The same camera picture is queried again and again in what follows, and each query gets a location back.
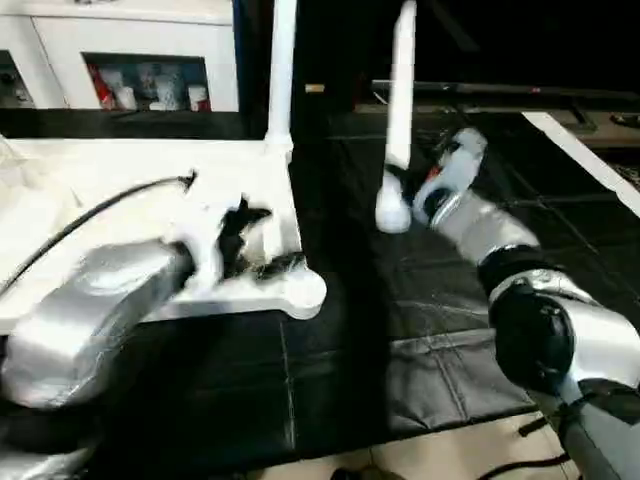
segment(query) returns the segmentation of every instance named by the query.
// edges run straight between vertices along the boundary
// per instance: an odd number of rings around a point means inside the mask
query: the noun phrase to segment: black cable
[[[195,182],[196,176],[197,176],[197,173],[195,171],[192,171],[191,175],[189,175],[188,177],[183,177],[183,176],[167,177],[167,178],[162,178],[160,180],[155,180],[153,182],[143,183],[141,185],[136,185],[134,187],[131,187],[125,190],[124,192],[120,192],[114,197],[111,197],[105,200],[104,202],[99,203],[98,205],[93,207],[91,210],[82,214],[81,216],[76,218],[73,222],[66,225],[62,230],[60,230],[53,237],[47,240],[31,256],[29,256],[29,258],[27,258],[27,260],[25,260],[24,263],[22,263],[22,265],[18,267],[18,269],[13,273],[13,275],[9,277],[9,279],[4,283],[4,285],[2,285],[2,287],[0,288],[0,297],[6,294],[11,289],[11,287],[18,281],[18,279],[20,279],[20,277],[24,275],[24,273],[27,270],[29,270],[34,263],[40,260],[44,255],[46,255],[49,250],[51,250],[58,243],[64,240],[67,236],[69,236],[71,233],[76,231],[78,228],[80,228],[82,225],[87,223],[89,220],[91,220],[93,217],[95,217],[99,213],[105,211],[109,207],[112,207],[113,205],[120,202],[121,200],[124,200],[125,198],[135,195],[138,192],[141,192],[143,190],[149,190],[155,187],[169,185],[171,183],[175,183],[175,182],[182,183],[184,185],[185,191],[187,191],[189,190],[189,188],[191,188],[191,185],[193,185],[193,182]]]
[[[491,478],[495,478],[498,475],[502,475],[503,473],[511,472],[512,470],[519,470],[521,468],[557,467],[558,465],[562,465],[569,460],[571,460],[571,457],[569,457],[567,453],[563,453],[562,455],[558,455],[557,457],[547,458],[545,460],[529,460],[524,462],[507,463],[505,465],[494,468],[490,472],[485,473],[480,478],[478,478],[478,480],[490,480]]]

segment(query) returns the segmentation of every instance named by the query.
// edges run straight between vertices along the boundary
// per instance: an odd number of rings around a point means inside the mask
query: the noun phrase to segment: black cloth
[[[43,131],[58,136],[51,117],[38,115]],[[90,114],[84,118],[91,128]],[[90,135],[153,136],[148,126],[136,130],[144,114],[124,118],[133,127],[111,118],[116,126]],[[640,326],[633,213],[523,117],[469,121],[489,141],[477,192],[535,231],[580,286]],[[442,135],[463,122],[416,116],[412,168],[434,162]],[[15,117],[7,123],[0,118],[0,131],[34,136]],[[82,136],[83,125],[75,127]],[[193,128],[224,138],[224,128]],[[89,478],[206,478],[535,408],[494,360],[475,269],[424,228],[396,236],[375,229],[385,129],[384,115],[296,123],[289,172],[304,250],[328,287],[322,310],[308,321],[261,312],[139,326],[120,359]]]

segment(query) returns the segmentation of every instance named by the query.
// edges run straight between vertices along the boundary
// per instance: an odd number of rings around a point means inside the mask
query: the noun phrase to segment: floor
[[[538,418],[534,413],[446,432],[423,435],[342,455],[279,465],[252,472],[248,480],[329,480],[338,467],[376,465],[404,480],[474,480],[504,463],[541,460],[562,453],[553,430],[545,427],[521,438],[517,429]],[[573,462],[553,468],[523,469],[500,480],[577,480]]]

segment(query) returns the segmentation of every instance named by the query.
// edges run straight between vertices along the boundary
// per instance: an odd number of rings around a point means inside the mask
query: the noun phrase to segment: white tube
[[[415,32],[416,2],[408,0],[402,5],[393,36],[389,124],[385,152],[387,163],[405,170],[409,167],[411,158]]]
[[[385,163],[403,170],[411,160],[411,116],[413,113],[413,69],[415,57],[416,2],[402,5],[393,34],[393,64]],[[411,226],[411,208],[402,197],[399,179],[385,171],[376,198],[376,225],[385,233],[406,232]]]
[[[269,127],[265,141],[292,147],[289,121],[293,81],[293,48],[296,39],[296,0],[275,0],[271,40]]]

